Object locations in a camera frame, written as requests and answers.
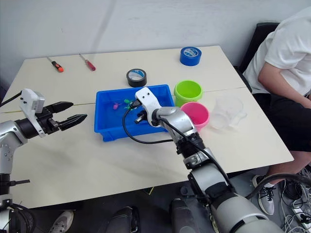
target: red screwdriver handle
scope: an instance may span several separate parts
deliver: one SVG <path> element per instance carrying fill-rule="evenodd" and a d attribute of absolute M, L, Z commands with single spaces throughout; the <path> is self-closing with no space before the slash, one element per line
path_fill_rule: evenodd
<path fill-rule="evenodd" d="M 90 70 L 96 70 L 95 66 L 93 66 L 93 64 L 89 60 L 86 60 L 86 65 L 89 67 Z"/>
<path fill-rule="evenodd" d="M 52 65 L 58 70 L 58 72 L 61 73 L 64 71 L 64 68 L 62 68 L 56 61 L 52 61 Z"/>

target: blue tape roll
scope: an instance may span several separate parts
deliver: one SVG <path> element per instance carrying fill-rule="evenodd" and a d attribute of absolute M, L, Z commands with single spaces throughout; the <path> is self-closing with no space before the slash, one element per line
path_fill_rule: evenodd
<path fill-rule="evenodd" d="M 202 52 L 196 47 L 184 47 L 180 51 L 180 62 L 186 66 L 199 64 Z"/>

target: black shorts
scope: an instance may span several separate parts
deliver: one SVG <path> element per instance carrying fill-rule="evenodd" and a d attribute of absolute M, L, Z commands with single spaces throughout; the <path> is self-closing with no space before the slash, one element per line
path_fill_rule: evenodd
<path fill-rule="evenodd" d="M 311 152 L 311 109 L 274 94 L 254 98 L 289 150 Z"/>

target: white table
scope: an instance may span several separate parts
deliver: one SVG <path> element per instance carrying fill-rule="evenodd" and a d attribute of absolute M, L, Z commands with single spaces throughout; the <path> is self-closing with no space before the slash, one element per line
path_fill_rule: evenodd
<path fill-rule="evenodd" d="M 74 104 L 95 103 L 96 92 L 130 88 L 126 73 L 142 68 L 147 85 L 175 85 L 186 79 L 197 81 L 204 91 L 245 87 L 219 46 L 200 47 L 201 61 L 194 67 L 179 62 L 180 49 L 149 50 L 85 55 L 96 71 L 92 72 L 79 55 L 52 57 L 65 71 L 58 71 L 47 58 L 26 59 L 4 100 L 24 88 L 40 92 L 46 105 L 58 101 Z M 0 112 L 19 110 L 18 101 L 1 107 Z"/>
<path fill-rule="evenodd" d="M 211 110 L 215 99 L 223 94 L 240 98 L 248 114 L 237 129 L 219 131 L 207 126 L 200 133 L 225 172 L 293 159 L 246 87 L 205 92 L 200 102 Z M 86 104 L 55 114 L 55 120 L 81 113 L 88 117 L 74 128 L 30 139 L 17 149 L 11 178 L 31 182 L 11 188 L 15 203 L 22 201 L 32 208 L 187 180 L 189 170 L 173 143 L 144 145 L 130 138 L 103 142 L 93 130 L 94 109 L 94 104 Z M 2 113 L 0 118 L 5 121 L 24 116 L 21 112 Z M 152 141 L 169 135 L 154 133 L 137 138 Z"/>

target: measuring cup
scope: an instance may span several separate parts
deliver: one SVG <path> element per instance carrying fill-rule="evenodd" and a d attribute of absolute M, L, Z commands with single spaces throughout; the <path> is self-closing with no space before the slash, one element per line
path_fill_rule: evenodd
<path fill-rule="evenodd" d="M 243 111 L 243 103 L 239 98 L 221 96 L 216 99 L 209 124 L 215 129 L 224 129 L 228 126 L 236 127 L 246 116 L 247 113 Z"/>

